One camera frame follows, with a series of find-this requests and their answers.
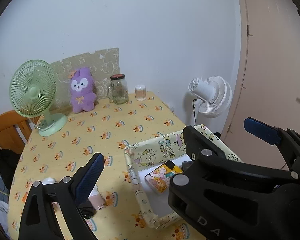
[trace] black cable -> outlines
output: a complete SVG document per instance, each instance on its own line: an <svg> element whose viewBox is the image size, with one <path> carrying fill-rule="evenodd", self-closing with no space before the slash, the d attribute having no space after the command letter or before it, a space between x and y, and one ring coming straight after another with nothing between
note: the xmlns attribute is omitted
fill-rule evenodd
<svg viewBox="0 0 300 240"><path fill-rule="evenodd" d="M196 99L192 100L192 107L193 107L193 116L194 116L194 126L195 126L195 112L194 112L194 101L196 101Z"/></svg>

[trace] yellow tablecloth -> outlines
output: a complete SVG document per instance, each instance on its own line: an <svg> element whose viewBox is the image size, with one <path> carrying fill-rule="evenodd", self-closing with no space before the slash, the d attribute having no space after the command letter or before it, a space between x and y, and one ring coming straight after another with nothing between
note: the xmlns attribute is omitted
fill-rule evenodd
<svg viewBox="0 0 300 240"><path fill-rule="evenodd" d="M46 177L60 181L72 176L88 162L90 152L105 156L105 167L97 182L101 195L104 199L117 196L116 205L109 203L87 221L99 240L205 239L183 220L163 230L144 225L132 185L125 179L125 144L154 138L158 132L182 130L185 125L152 92L147 92L148 99L143 102L136 101L134 94L129 96L128 104L115 105L103 99L91 112L70 113L68 123L49 137L41 137L37 130L32 132L10 191L8 222L12 239L18 239L31 184ZM56 216L65 239L72 239L59 208Z"/></svg>

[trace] blue textured pad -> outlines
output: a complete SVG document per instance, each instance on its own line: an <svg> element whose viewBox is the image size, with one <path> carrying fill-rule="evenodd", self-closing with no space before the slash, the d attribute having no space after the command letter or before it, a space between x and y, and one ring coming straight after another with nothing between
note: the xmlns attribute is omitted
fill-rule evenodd
<svg viewBox="0 0 300 240"><path fill-rule="evenodd" d="M281 137L279 136L276 128L262 123L256 119L248 117L246 120L244 120L243 126L247 132L257 136L261 140L271 145L279 144L281 142Z"/></svg>
<svg viewBox="0 0 300 240"><path fill-rule="evenodd" d="M93 189L96 181L104 168L104 157L102 154L96 158L91 167L88 169L82 180L76 187L74 203L76 206L84 203Z"/></svg>

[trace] glass jar handle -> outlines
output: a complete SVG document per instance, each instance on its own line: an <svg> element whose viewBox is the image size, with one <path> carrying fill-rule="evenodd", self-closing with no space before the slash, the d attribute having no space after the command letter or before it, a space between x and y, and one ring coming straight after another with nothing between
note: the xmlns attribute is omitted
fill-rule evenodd
<svg viewBox="0 0 300 240"><path fill-rule="evenodd" d="M112 88L111 88L110 86L107 86L107 97L109 98L109 102L110 102L110 103L113 103L113 99L112 99L112 97L110 96L109 90L111 90L111 92L112 92Z"/></svg>

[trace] fan base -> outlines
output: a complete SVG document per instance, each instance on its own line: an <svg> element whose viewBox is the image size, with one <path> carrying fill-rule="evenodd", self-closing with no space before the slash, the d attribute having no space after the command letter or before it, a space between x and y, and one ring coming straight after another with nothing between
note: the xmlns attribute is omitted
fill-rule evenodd
<svg viewBox="0 0 300 240"><path fill-rule="evenodd" d="M39 134L41 136L49 136L49 135L56 133L62 127L64 127L64 125L68 121L68 118L64 114L60 114L60 113L52 114L51 118L55 121L55 123L49 129L47 129L45 131L39 130Z"/></svg>

